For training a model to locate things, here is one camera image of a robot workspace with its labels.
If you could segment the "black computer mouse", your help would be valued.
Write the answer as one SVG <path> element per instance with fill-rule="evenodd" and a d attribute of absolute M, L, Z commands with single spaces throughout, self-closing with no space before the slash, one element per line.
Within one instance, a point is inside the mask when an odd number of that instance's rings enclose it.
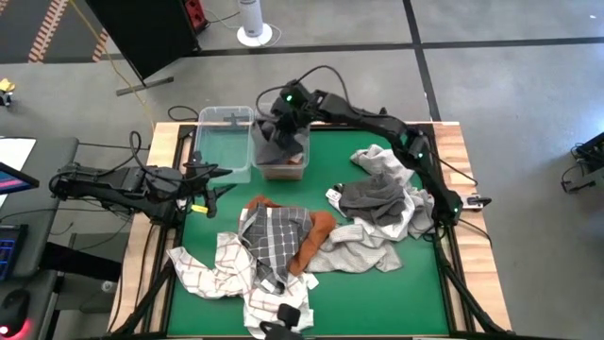
<path fill-rule="evenodd" d="M 27 318 L 30 293 L 25 288 L 9 292 L 0 302 L 0 336 L 10 338 L 19 333 Z"/>

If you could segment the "charcoal grey towel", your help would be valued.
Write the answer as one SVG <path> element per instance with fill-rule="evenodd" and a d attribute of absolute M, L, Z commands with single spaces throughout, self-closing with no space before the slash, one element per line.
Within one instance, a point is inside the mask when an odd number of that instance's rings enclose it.
<path fill-rule="evenodd" d="M 273 122 L 256 120 L 251 129 L 256 165 L 298 165 L 305 156 L 310 131 L 279 129 Z"/>

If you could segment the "dark grey terry towel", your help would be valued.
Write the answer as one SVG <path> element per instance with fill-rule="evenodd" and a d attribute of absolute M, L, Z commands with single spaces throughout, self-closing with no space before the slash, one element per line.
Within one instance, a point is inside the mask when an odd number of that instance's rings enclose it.
<path fill-rule="evenodd" d="M 404 188 L 387 174 L 345 183 L 341 195 L 339 208 L 346 216 L 380 227 L 400 222 L 406 208 Z"/>

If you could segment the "green table mat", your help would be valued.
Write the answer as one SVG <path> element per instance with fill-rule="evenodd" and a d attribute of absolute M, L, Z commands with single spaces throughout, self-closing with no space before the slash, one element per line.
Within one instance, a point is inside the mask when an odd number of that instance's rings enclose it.
<path fill-rule="evenodd" d="M 376 135 L 358 130 L 314 130 L 310 134 L 310 162 L 300 181 L 266 181 L 259 170 L 218 201 L 213 218 L 188 215 L 182 245 L 199 262 L 213 266 L 217 235 L 236 231 L 244 205 L 264 195 L 280 205 L 329 211 L 326 190 L 335 183 L 365 178 L 350 161 L 358 149 L 389 144 Z M 319 273 L 319 284 L 310 290 L 314 325 L 309 335 L 415 335 L 445 334 L 447 322 L 441 284 L 431 243 L 406 238 L 396 244 L 402 268 L 383 273 Z M 243 299 L 205 299 L 176 283 L 168 333 L 185 335 L 246 335 Z"/>

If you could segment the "light grey waffle towel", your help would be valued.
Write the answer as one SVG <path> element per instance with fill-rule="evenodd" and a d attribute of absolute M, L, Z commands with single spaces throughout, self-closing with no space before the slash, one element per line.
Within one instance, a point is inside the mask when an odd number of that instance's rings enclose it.
<path fill-rule="evenodd" d="M 372 268 L 391 272 L 403 267 L 391 240 L 370 234 L 361 225 L 334 229 L 310 259 L 307 272 L 364 273 Z"/>

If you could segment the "white towel brown grid lines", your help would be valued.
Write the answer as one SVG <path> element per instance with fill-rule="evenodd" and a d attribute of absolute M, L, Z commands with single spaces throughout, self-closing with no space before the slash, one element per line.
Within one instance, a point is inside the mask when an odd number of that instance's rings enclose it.
<path fill-rule="evenodd" d="M 243 310 L 272 315 L 278 306 L 295 299 L 285 294 L 275 295 L 255 285 L 257 261 L 232 232 L 217 235 L 214 266 L 208 267 L 192 256 L 184 246 L 167 251 L 183 287 L 206 299 L 240 297 Z"/>

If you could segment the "clear plastic bin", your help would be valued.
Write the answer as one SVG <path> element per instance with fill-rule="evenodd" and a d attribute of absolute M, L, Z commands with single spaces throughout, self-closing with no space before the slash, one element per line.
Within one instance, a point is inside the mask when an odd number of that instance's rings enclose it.
<path fill-rule="evenodd" d="M 259 113 L 257 113 L 257 114 L 256 114 L 256 117 L 255 117 L 254 122 L 255 122 L 256 120 L 266 120 L 266 121 L 274 122 L 274 120 L 273 120 L 273 119 L 269 119 L 269 118 L 266 118 L 266 117 L 261 117 Z M 254 165 L 254 166 L 255 166 L 255 167 L 258 169 L 258 165 L 256 165 L 256 162 L 255 162 L 255 150 L 254 150 L 254 146 L 253 146 L 253 151 L 254 151 L 254 156 L 252 157 L 252 163 L 253 163 L 253 165 Z M 309 163 L 309 161 L 310 161 L 310 139 L 309 139 L 309 141 L 308 141 L 308 146 L 307 146 L 307 147 L 306 147 L 306 149 L 305 149 L 305 154 L 304 154 L 304 156 L 305 156 L 305 158 L 304 158 L 303 162 L 305 163 L 305 165 L 306 165 L 306 167 L 307 167 L 307 166 L 308 166 L 308 163 Z"/>
<path fill-rule="evenodd" d="M 251 180 L 254 112 L 247 106 L 206 107 L 199 113 L 195 151 L 202 162 L 217 164 L 231 173 L 213 178 L 212 184 L 244 184 Z"/>

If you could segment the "rust orange towel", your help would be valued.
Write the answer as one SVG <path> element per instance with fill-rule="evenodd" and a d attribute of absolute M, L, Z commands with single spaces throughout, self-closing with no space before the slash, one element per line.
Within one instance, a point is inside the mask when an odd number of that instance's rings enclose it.
<path fill-rule="evenodd" d="M 258 166 L 261 175 L 267 180 L 301 180 L 305 168 L 303 161 Z"/>
<path fill-rule="evenodd" d="M 278 205 L 264 195 L 258 195 L 246 203 L 245 209 L 255 208 L 259 203 L 268 205 L 270 208 L 296 207 Z M 312 227 L 307 238 L 302 242 L 298 252 L 289 264 L 289 274 L 298 276 L 306 270 L 310 259 L 317 253 L 320 246 L 325 242 L 328 235 L 336 227 L 336 219 L 330 212 L 310 211 Z"/>

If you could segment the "desk monitor screen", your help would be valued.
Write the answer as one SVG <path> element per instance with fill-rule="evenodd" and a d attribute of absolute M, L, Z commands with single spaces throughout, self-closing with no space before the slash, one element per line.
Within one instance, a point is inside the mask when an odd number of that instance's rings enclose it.
<path fill-rule="evenodd" d="M 0 195 L 36 189 L 39 185 L 37 179 L 0 162 Z"/>

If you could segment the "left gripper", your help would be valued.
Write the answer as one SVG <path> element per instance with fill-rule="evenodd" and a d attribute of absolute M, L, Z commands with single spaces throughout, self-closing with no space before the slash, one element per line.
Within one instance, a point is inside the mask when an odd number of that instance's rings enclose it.
<path fill-rule="evenodd" d="M 183 166 L 185 174 L 178 192 L 180 201 L 190 200 L 192 202 L 195 194 L 205 190 L 207 190 L 207 199 L 218 199 L 236 187 L 235 184 L 226 184 L 208 189 L 210 179 L 230 175 L 231 169 L 213 168 L 212 164 L 195 164 L 193 162 L 186 162 Z"/>

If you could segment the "grey plaid towel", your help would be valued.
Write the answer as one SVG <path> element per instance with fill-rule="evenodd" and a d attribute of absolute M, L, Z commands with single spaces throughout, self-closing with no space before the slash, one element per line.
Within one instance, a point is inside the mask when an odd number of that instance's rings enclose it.
<path fill-rule="evenodd" d="M 256 261 L 253 282 L 263 291 L 282 295 L 289 264 L 312 227 L 310 211 L 299 207 L 270 208 L 259 203 L 242 209 L 238 238 Z"/>

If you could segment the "white paper sheet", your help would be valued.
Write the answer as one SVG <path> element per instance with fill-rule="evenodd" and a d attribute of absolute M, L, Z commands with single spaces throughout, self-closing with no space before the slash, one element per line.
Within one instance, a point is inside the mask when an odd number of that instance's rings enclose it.
<path fill-rule="evenodd" d="M 25 163 L 35 144 L 36 140 L 31 138 L 0 137 L 0 162 L 25 173 Z M 8 195 L 0 195 L 0 208 Z"/>

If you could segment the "red power strip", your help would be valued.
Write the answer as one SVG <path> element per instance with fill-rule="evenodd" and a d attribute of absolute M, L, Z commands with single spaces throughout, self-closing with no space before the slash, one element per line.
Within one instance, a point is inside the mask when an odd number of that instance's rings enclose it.
<path fill-rule="evenodd" d="M 200 0 L 183 0 L 185 8 L 191 19 L 193 28 L 200 32 L 204 30 L 210 23 L 205 16 Z"/>

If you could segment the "pale grey towel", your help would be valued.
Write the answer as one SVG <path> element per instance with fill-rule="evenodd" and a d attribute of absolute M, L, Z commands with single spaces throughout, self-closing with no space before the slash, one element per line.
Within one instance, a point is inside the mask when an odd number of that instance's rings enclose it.
<path fill-rule="evenodd" d="M 410 189 L 414 171 L 405 167 L 394 155 L 392 149 L 384 149 L 377 144 L 370 144 L 365 149 L 356 150 L 349 158 L 369 175 L 387 174 L 398 184 Z"/>

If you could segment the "white tower fan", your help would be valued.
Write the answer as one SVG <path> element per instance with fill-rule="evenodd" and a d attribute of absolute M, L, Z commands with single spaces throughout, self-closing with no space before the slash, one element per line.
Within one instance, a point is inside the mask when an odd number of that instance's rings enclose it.
<path fill-rule="evenodd" d="M 239 43 L 248 47 L 267 46 L 273 38 L 272 28 L 263 21 L 260 0 L 238 0 L 241 26 Z"/>

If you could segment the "white and black clamp device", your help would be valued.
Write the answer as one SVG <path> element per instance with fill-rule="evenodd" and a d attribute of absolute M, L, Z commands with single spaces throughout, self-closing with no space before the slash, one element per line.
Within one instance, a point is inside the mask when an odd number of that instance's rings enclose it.
<path fill-rule="evenodd" d="M 465 210 L 479 211 L 492 202 L 492 199 L 479 194 L 463 195 L 461 197 L 463 208 Z"/>

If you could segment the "black stool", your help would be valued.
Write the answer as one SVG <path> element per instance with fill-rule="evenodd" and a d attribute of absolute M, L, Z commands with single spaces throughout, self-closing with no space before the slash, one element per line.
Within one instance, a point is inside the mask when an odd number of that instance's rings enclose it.
<path fill-rule="evenodd" d="M 45 245 L 39 269 L 113 282 L 117 282 L 122 274 L 121 263 L 50 242 Z"/>

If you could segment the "black and red device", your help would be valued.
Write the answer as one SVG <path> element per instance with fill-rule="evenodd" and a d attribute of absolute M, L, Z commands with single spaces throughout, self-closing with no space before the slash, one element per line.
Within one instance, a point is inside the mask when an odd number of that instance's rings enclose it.
<path fill-rule="evenodd" d="M 85 0 L 140 84 L 134 93 L 172 82 L 145 81 L 201 47 L 183 0 Z"/>

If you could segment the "backlit keyboard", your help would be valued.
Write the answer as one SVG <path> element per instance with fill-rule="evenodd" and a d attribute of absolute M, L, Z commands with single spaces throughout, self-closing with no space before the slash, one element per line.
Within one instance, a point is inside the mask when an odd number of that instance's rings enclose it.
<path fill-rule="evenodd" d="M 0 281 L 11 275 L 27 235 L 28 225 L 0 225 Z"/>

